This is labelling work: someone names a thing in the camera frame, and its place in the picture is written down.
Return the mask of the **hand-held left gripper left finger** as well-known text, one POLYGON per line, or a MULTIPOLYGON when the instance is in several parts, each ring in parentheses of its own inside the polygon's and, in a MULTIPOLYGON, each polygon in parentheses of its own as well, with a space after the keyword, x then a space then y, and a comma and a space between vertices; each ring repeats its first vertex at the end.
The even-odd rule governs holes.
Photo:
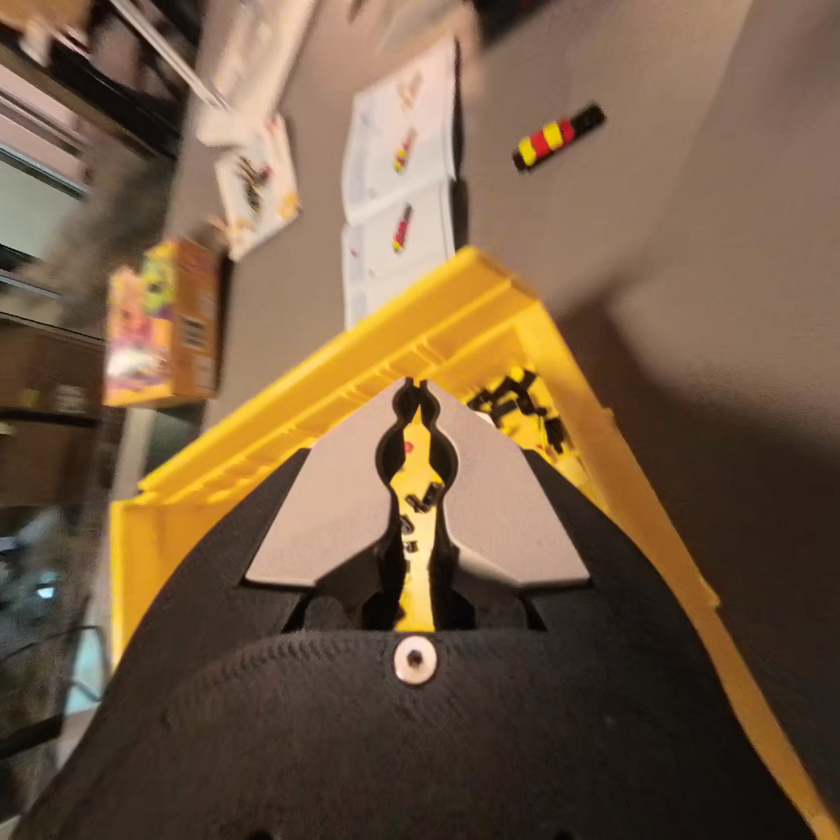
POLYGON ((404 463, 403 429, 417 408, 397 380, 313 444, 245 573, 275 587, 393 587, 387 559, 399 524, 391 487, 404 463))

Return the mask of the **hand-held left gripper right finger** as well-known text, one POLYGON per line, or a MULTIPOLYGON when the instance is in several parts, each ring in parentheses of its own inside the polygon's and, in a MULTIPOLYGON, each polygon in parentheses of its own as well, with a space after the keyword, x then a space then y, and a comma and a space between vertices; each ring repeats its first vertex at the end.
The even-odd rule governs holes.
POLYGON ((429 463, 444 483, 437 508, 453 592, 542 592, 583 585, 589 571, 522 448, 426 380, 429 463))

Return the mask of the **pile of lego pieces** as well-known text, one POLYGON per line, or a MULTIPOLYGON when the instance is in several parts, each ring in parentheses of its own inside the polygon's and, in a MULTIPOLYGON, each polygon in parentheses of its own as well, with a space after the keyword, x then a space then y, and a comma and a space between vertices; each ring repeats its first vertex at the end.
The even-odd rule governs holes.
MULTIPOLYGON (((510 432, 534 436, 537 441, 537 460, 542 465, 551 467, 552 464, 542 457, 542 449, 544 443, 549 446, 559 443, 560 421, 545 407, 533 401, 530 389, 536 378, 536 374, 530 371, 516 369, 513 374, 502 378, 494 387, 478 391, 464 404, 478 413, 482 419, 491 421, 499 431, 519 446, 516 438, 509 435, 510 432)), ((424 424, 422 405, 405 432, 406 465, 394 479, 394 486, 403 498, 402 504, 416 517, 433 518, 434 542, 429 550, 429 572, 435 584, 440 586, 445 594, 458 593, 475 604, 491 601, 497 598, 499 593, 508 595, 529 593, 454 592, 451 590, 443 565, 443 545, 438 530, 438 501, 442 496, 444 483, 429 463, 431 437, 424 424)))

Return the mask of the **yellow plastic bin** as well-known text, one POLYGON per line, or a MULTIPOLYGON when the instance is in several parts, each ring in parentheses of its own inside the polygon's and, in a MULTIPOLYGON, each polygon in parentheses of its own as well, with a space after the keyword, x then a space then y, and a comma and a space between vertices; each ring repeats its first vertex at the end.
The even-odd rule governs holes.
POLYGON ((432 380, 461 400, 534 371, 563 426, 554 467, 636 543, 706 646, 740 723, 817 838, 838 823, 753 679, 612 413, 541 301, 476 248, 457 255, 210 428, 111 508, 112 659, 198 540, 286 458, 391 383, 432 380))

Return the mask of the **black red yellow lego assembly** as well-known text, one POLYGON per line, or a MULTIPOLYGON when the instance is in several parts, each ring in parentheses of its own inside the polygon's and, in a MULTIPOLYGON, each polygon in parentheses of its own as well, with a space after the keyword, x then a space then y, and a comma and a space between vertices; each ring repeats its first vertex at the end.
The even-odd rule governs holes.
POLYGON ((601 106, 592 103, 574 115, 545 123, 521 139, 511 159, 518 172, 530 172, 551 157, 593 133, 606 122, 601 106))

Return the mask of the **cardboard lego box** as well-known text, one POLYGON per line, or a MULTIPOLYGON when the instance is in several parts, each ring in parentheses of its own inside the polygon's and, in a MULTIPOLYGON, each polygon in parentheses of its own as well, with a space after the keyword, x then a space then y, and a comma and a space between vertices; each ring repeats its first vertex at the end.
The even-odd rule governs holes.
POLYGON ((186 238, 148 249, 108 280, 103 403, 202 402, 216 394, 219 260, 186 238))

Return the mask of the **light blue instruction booklet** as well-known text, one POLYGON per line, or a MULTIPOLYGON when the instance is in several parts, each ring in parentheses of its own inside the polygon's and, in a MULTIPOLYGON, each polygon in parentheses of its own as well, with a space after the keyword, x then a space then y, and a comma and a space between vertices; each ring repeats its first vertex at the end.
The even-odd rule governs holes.
POLYGON ((456 251, 458 62, 448 35, 353 97, 341 176, 346 330, 456 251))

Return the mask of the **white picture-cover instruction booklet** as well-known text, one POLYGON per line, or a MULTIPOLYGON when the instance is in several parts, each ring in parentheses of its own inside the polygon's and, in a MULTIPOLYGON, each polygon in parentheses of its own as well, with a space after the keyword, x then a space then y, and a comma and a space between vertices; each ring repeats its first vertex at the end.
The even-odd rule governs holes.
POLYGON ((245 144, 226 150, 215 163, 215 174, 227 255, 234 263, 277 236, 301 213, 287 126, 278 112, 245 144))

